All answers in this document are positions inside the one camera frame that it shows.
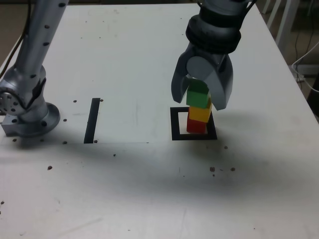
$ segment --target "green block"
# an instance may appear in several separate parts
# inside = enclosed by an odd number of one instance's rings
[[[209,99],[208,92],[208,87],[204,82],[192,80],[187,89],[186,104],[205,109]]]

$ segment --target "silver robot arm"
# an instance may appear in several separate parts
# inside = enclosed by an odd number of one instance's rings
[[[187,26],[189,46],[180,56],[171,92],[181,102],[190,78],[204,81],[220,110],[227,105],[233,70],[228,54],[240,40],[239,29],[256,0],[204,0],[199,15]],[[2,127],[7,136],[32,137],[54,129],[60,121],[56,106],[46,103],[42,66],[68,0],[38,0],[17,60],[0,81]]]
[[[228,54],[236,49],[242,22],[256,1],[203,0],[199,4],[199,15],[189,20],[186,29],[189,45],[179,57],[172,79],[174,101],[182,101],[190,79],[196,78],[208,86],[216,109],[226,108],[233,83]]]
[[[7,113],[7,136],[32,137],[54,129],[60,121],[56,106],[46,103],[42,66],[68,0],[38,0],[17,60],[0,82],[0,109]]]

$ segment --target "cable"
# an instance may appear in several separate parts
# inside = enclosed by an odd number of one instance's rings
[[[299,35],[300,35],[300,31],[298,31],[298,34],[297,34],[297,37],[296,37],[296,42],[295,42],[296,60],[298,60],[297,42],[298,42],[298,39],[299,39]],[[297,84],[300,84],[300,89],[302,90],[303,89],[303,85],[302,85],[301,80],[299,78],[299,74],[297,74],[296,81],[297,81]]]
[[[21,35],[19,41],[14,46],[14,49],[12,50],[8,60],[6,61],[6,64],[5,64],[3,70],[0,73],[0,79],[2,78],[4,73],[6,72],[12,57],[14,56],[14,54],[15,54],[16,50],[18,49],[18,47],[20,46],[20,44],[21,44],[22,40],[24,39],[25,35],[27,35],[29,33],[30,18],[31,18],[31,0],[28,0],[28,14],[27,14],[27,18],[26,18],[26,21],[25,21],[25,25],[24,25],[24,29],[23,29],[22,35]]]
[[[297,81],[297,83],[300,83],[300,88],[301,88],[301,89],[303,88],[303,86],[302,86],[301,80],[300,80],[300,78],[299,78],[299,75],[301,75],[301,74],[298,72],[298,66],[302,63],[304,57],[305,57],[308,53],[310,53],[310,52],[316,47],[316,46],[314,46],[314,47],[308,52],[309,47],[310,47],[310,44],[311,44],[311,41],[312,41],[312,39],[313,39],[314,32],[315,32],[313,6],[314,6],[314,5],[312,5],[312,6],[311,6],[311,9],[310,9],[310,18],[311,18],[312,32],[311,32],[311,35],[310,35],[310,39],[309,39],[308,46],[307,46],[307,49],[306,49],[306,51],[305,51],[305,54],[304,54],[304,56],[301,57],[300,59],[298,59],[298,51],[297,51],[297,41],[298,41],[298,37],[299,37],[300,31],[299,31],[298,34],[297,34],[297,38],[296,38],[296,42],[295,42],[295,51],[296,51],[296,62],[295,62],[295,63],[297,63],[297,64],[296,64],[296,68],[295,68],[295,69],[293,68],[293,65],[292,65],[292,69],[297,73],[296,81]],[[310,84],[306,81],[305,78],[304,78],[304,81],[305,81],[305,83],[306,83],[313,91],[319,93],[319,91],[315,90],[313,87],[310,86]]]
[[[291,68],[293,69],[294,72],[297,73],[297,75],[300,75],[303,77],[302,74],[298,73],[295,69],[294,69],[294,65],[299,62],[300,60],[302,60],[305,56],[307,56],[310,52],[312,52],[312,50],[314,50],[319,44],[319,41],[316,43],[316,45],[314,45],[313,48],[311,48],[311,50],[309,52],[307,52],[305,55],[303,55],[301,58],[299,58],[297,61],[295,61],[292,65],[291,65]],[[315,90],[314,88],[311,87],[311,85],[309,85],[308,81],[305,79],[305,83],[315,92],[319,93],[319,91]]]

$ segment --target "white table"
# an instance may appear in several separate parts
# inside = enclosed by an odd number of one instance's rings
[[[213,113],[219,140],[171,140],[169,107],[185,103],[170,81],[198,11],[68,6],[44,62],[60,124],[17,142],[1,130],[1,239],[319,238],[318,124],[256,7]],[[92,98],[98,143],[83,144]]]

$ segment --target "toy block tower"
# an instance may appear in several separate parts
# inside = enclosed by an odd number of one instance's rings
[[[204,134],[212,108],[209,90],[204,82],[200,80],[190,82],[186,104],[189,106],[187,132]]]

